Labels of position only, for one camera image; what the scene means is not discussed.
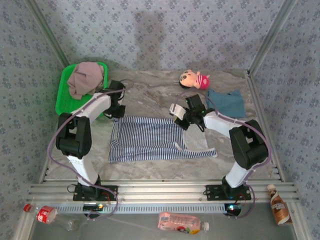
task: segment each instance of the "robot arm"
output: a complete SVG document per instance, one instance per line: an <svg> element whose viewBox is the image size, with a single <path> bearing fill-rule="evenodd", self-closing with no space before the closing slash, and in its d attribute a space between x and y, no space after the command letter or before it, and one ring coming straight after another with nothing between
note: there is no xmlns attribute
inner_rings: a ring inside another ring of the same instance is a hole
<svg viewBox="0 0 320 240"><path fill-rule="evenodd" d="M213 109L206 109L199 95L186 98L186 102L189 108L174 104L170 106L169 111L175 117L176 124L185 130L190 124L197 124L201 131L207 128L230 138L235 163L231 171L222 179L222 188L227 198L238 195L244 180L249 177L253 168L268 157L264 141L251 129L235 123L234 119L221 113L218 116ZM257 121L250 120L246 124L262 133Z"/></svg>
<svg viewBox="0 0 320 240"><path fill-rule="evenodd" d="M103 96L105 92L122 90L125 86L119 81L112 81L108 89L95 93L91 99L96 99L92 104L80 107L72 113L62 113L58 119L58 128L74 113L81 110L58 134L55 145L67 156L75 170L93 185L100 185L100 177L95 171L92 161L86 158L92 145L91 124L101 114L109 118L121 118L125 114L125 106L121 105L123 92L111 93ZM89 186L82 178L78 178L81 189L98 197L99 189Z"/></svg>

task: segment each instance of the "pink toy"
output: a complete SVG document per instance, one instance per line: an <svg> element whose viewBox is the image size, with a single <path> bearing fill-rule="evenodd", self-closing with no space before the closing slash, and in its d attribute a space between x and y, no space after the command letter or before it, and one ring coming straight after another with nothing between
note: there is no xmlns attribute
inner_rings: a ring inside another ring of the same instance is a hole
<svg viewBox="0 0 320 240"><path fill-rule="evenodd" d="M197 89L207 89L210 86L210 75L201 75L198 71L194 73L190 69L184 71L179 79L179 84L184 89L195 87Z"/></svg>
<svg viewBox="0 0 320 240"><path fill-rule="evenodd" d="M208 222L201 222L199 218L187 214L161 212L158 228L163 231L179 231L186 234L197 234L200 230L209 230Z"/></svg>

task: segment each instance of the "brown bottle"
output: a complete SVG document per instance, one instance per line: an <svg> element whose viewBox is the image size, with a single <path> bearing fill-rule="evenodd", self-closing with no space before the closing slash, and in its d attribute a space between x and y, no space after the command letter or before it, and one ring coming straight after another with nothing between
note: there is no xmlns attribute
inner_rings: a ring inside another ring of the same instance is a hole
<svg viewBox="0 0 320 240"><path fill-rule="evenodd" d="M284 224L291 224L292 219L287 205L279 196L278 191L276 190L275 185L271 184L267 186L269 195L271 197L271 209L275 218L276 224L283 226Z"/></svg>

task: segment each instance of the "pink bottle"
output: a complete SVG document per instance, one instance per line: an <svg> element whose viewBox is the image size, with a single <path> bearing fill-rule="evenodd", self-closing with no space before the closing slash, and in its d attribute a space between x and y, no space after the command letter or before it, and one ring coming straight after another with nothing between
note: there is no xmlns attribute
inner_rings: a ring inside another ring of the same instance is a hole
<svg viewBox="0 0 320 240"><path fill-rule="evenodd" d="M198 217L161 212L159 214L158 228L163 231L179 231L186 234L197 234L200 230L209 230L208 222L201 222Z"/></svg>

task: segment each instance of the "plastic bottle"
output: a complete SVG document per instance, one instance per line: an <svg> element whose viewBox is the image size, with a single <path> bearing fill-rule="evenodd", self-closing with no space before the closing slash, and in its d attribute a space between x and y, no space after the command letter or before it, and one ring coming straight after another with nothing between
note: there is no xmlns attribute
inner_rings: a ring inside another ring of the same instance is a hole
<svg viewBox="0 0 320 240"><path fill-rule="evenodd" d="M163 231L179 231L186 234L197 234L201 230L208 231L209 223L201 222L196 216L161 212L158 228Z"/></svg>
<svg viewBox="0 0 320 240"><path fill-rule="evenodd" d="M291 224L292 219L286 203L279 196L278 191L276 190L275 185L270 184L267 186L269 195L271 197L271 209L275 218L276 224L283 226L285 224Z"/></svg>
<svg viewBox="0 0 320 240"><path fill-rule="evenodd" d="M80 225L80 219L74 215L63 214L51 206L37 207L31 204L24 206L23 210L26 213L34 215L35 219L44 224L50 224L66 229L67 231L74 231Z"/></svg>

